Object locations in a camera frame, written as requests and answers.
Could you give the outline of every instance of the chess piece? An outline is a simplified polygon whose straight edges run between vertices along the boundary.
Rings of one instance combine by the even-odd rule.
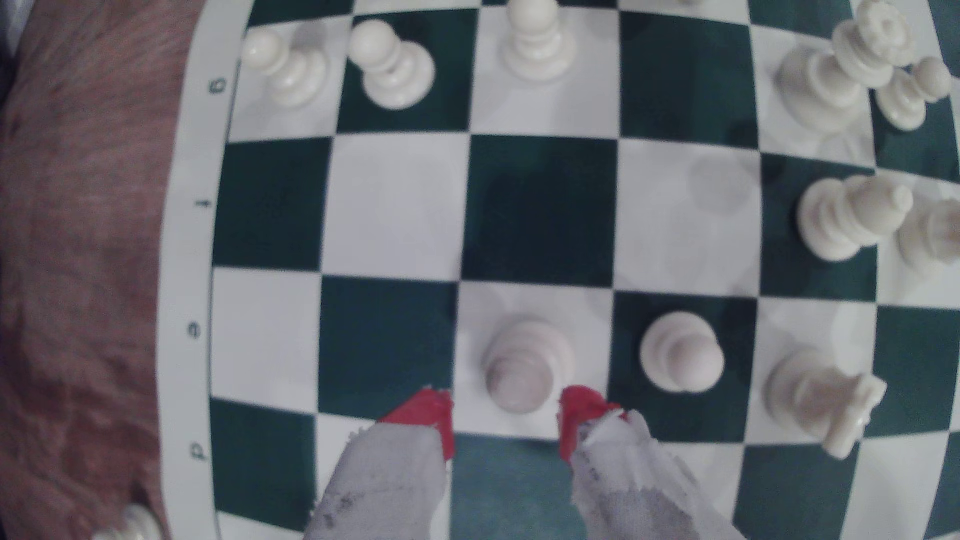
[[[898,233],[900,253],[911,268],[931,278],[960,260],[960,201],[945,200],[913,211]]]
[[[643,335],[640,366],[667,392],[706,392],[723,375],[724,355],[704,319],[676,311],[662,316]]]
[[[839,133],[862,114],[866,89],[886,85],[893,66],[909,64],[916,45],[903,15],[864,0],[854,20],[833,31],[834,54],[796,49],[780,67],[778,85],[791,114],[812,130]]]
[[[512,34],[503,60],[519,78],[546,82],[566,73],[577,57],[577,41],[560,24],[557,0],[510,0]]]
[[[883,400],[887,383],[865,373],[849,376],[833,358],[803,350],[780,363],[767,381],[770,415],[786,430],[821,441],[827,454],[846,459]]]
[[[950,94],[950,72],[944,61],[927,57],[911,73],[898,69],[889,84],[876,91],[876,104],[883,116],[905,132],[912,132],[926,120],[926,104]]]
[[[877,176],[827,178],[804,193],[797,211],[800,236],[817,257],[852,258],[860,248],[877,244],[903,224],[913,208],[913,192]]]
[[[573,381],[573,347],[552,326],[523,321],[496,337],[484,359],[487,391],[500,408],[515,414],[540,409]]]
[[[436,66],[421,45],[401,41],[382,20],[358,24],[350,35],[349,58],[363,70],[363,89],[389,110],[413,107],[433,87]]]
[[[129,504],[123,510],[123,530],[100,530],[92,540],[163,540],[163,530],[154,513],[139,504]]]
[[[326,83],[327,61],[316,49],[291,49],[280,34],[254,28],[244,39],[243,64],[268,79],[270,97],[281,107],[299,107],[314,98]]]

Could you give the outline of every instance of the white square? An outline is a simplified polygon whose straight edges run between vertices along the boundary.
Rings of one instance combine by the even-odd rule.
[[[213,270],[211,393],[314,414],[320,274]]]
[[[469,135],[340,135],[324,226],[325,274],[458,281]]]
[[[337,132],[340,95],[347,66],[347,43],[352,17],[327,17],[317,20],[271,25],[295,47],[320,49],[327,60],[324,88],[306,105],[285,109],[267,94],[267,77],[240,66],[230,142],[331,136]]]
[[[851,0],[850,7],[854,13],[863,0]],[[933,13],[927,0],[885,0],[893,4],[906,19],[910,33],[917,42],[917,60],[924,57],[942,58],[940,40],[937,38],[937,27],[933,24]]]
[[[750,28],[750,40],[754,50],[760,150],[798,158],[875,166],[874,126],[866,90],[858,104],[859,119],[837,135],[823,135],[801,125],[780,95],[777,73],[787,54],[797,47],[827,51],[830,49],[829,40],[757,26]]]
[[[620,0],[624,12],[660,13],[698,19],[750,24],[750,6],[747,0]]]
[[[717,512],[733,521],[743,469],[743,445],[667,443],[663,447],[686,464]]]
[[[947,440],[940,432],[861,442],[841,540],[923,538]]]
[[[302,532],[295,532],[258,521],[217,512],[221,540],[303,540]]]
[[[770,416],[763,400],[767,380],[781,361],[806,348],[833,356],[837,367],[849,375],[872,373],[875,336],[875,304],[761,298],[756,315],[746,442],[819,442],[802,431],[782,428]]]
[[[616,138],[620,133],[620,29],[616,10],[564,8],[577,60],[559,81],[519,79],[501,59],[506,8],[484,8],[477,31],[470,131]]]
[[[761,206],[756,151],[621,139],[614,287],[755,297]]]
[[[360,430],[373,425],[373,420],[318,414],[316,421],[317,450],[314,454],[317,470],[317,499],[324,496],[326,487],[333,478],[333,471],[340,462],[340,455],[347,447],[350,437]],[[453,476],[450,474],[451,462],[446,463],[446,490],[444,497],[433,514],[430,524],[431,540],[448,540],[450,537],[450,490]]]
[[[573,383],[606,395],[610,372],[613,293],[554,285],[462,282],[453,373],[457,432],[557,440],[560,384],[540,410],[524,415],[499,408],[487,392],[483,360],[493,339],[512,324],[537,319],[553,325],[576,354]]]
[[[425,12],[479,8],[482,0],[356,0],[353,12],[367,13]]]
[[[923,212],[944,199],[960,199],[958,184],[892,170],[878,170],[877,174],[913,189],[914,212]],[[960,264],[924,278],[903,260],[897,236],[884,238],[877,245],[876,301],[889,306],[960,309]]]

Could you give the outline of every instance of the white chess piece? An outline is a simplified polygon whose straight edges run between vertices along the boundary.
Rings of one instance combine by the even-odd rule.
[[[421,45],[401,41],[382,20],[358,24],[350,34],[349,58],[363,70],[363,89],[389,110],[413,107],[433,87],[436,66]]]
[[[534,412],[555,387],[573,382],[575,362],[573,347],[560,331],[540,321],[523,321],[498,335],[488,350],[487,391],[508,412]]]
[[[893,80],[876,91],[876,104],[897,129],[912,132],[926,120],[926,104],[949,96],[951,85],[944,61],[927,57],[915,64],[909,75],[898,69]]]
[[[894,65],[907,65],[916,44],[903,15],[880,0],[864,0],[856,19],[833,31],[835,54],[796,49],[780,67],[778,85],[793,116],[812,130],[842,132],[864,113],[866,88],[886,85]]]
[[[640,366],[667,392],[706,392],[723,375],[724,355],[704,319],[676,311],[662,316],[643,335]]]
[[[900,253],[911,268],[930,278],[960,260],[960,201],[940,201],[913,211],[898,233]]]
[[[123,530],[111,528],[94,533],[92,540],[163,540],[163,531],[154,513],[139,504],[123,510]]]
[[[765,399],[784,429],[803,431],[821,441],[827,454],[846,459],[886,391],[880,378],[849,376],[833,358],[806,349],[777,366],[767,380]]]
[[[560,24],[557,0],[509,0],[513,28],[503,60],[519,78],[546,82],[566,73],[577,58],[577,41]]]
[[[913,192],[877,176],[826,178],[804,193],[797,225],[806,247],[828,261],[852,258],[897,231],[913,208]]]
[[[327,61],[316,49],[291,49],[280,34],[254,28],[244,39],[243,64],[269,77],[270,97],[282,107],[299,107],[326,83]]]

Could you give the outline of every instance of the green square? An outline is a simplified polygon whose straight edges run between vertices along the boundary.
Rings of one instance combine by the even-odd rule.
[[[816,445],[747,447],[733,525],[747,538],[839,538],[860,445],[834,459]]]
[[[367,97],[363,72],[348,62],[338,133],[467,131],[477,10],[383,13],[356,17],[354,24],[371,18],[389,23],[400,39],[422,45],[433,57],[437,76],[422,101],[409,109],[386,110]]]
[[[750,0],[750,22],[830,39],[833,29],[853,18],[850,0]]]
[[[703,317],[726,359],[716,386],[701,394],[657,388],[639,362],[640,341],[673,311]],[[756,299],[617,292],[613,300],[610,401],[643,414],[663,442],[743,442],[754,369]]]
[[[256,0],[248,26],[316,19],[353,12],[353,0]]]
[[[924,538],[960,531],[960,433],[951,433]]]
[[[761,295],[873,302],[876,299],[876,247],[862,249],[843,262],[821,260],[800,238],[797,206],[806,189],[818,180],[844,180],[856,174],[873,175],[874,171],[764,154],[760,174],[763,191]]]
[[[616,141],[475,135],[467,280],[611,286]]]
[[[230,144],[213,264],[319,270],[329,138]]]
[[[321,296],[320,412],[375,420],[451,387],[455,283],[324,276]]]
[[[944,63],[954,77],[960,76],[960,2],[956,0],[927,0],[933,14],[933,24],[940,39]]]
[[[623,136],[756,148],[746,26],[622,12],[620,34]]]
[[[557,443],[457,435],[452,540],[583,540]]]
[[[880,306],[874,375],[889,387],[869,437],[947,430],[960,358],[960,311]]]
[[[304,530],[317,499],[314,418],[210,400],[217,510]]]
[[[950,98],[926,105],[926,120],[920,129],[902,132],[893,127],[871,96],[874,115],[876,166],[960,183],[957,137],[953,129]]]

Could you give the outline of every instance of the vinyl chess mat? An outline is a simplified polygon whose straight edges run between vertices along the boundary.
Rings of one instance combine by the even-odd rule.
[[[158,313],[163,485],[178,540],[301,538],[352,432],[425,385],[451,388],[457,454],[432,538],[583,539],[556,406],[487,397],[480,362],[523,318],[562,330],[575,381],[639,410],[753,540],[919,540],[960,531],[960,266],[933,281],[891,239],[830,264],[795,225],[824,177],[889,175],[917,206],[960,198],[960,79],[924,125],[823,137],[774,87],[827,48],[850,0],[562,0],[580,48],[557,83],[511,75],[501,1],[209,0],[184,83]],[[894,0],[920,57],[960,74],[960,7]],[[422,44],[436,82],[371,103],[351,27]],[[330,60],[298,110],[239,65],[249,27]],[[701,395],[649,382],[637,347],[674,310],[727,367]],[[837,461],[762,402],[815,347],[889,383]]]

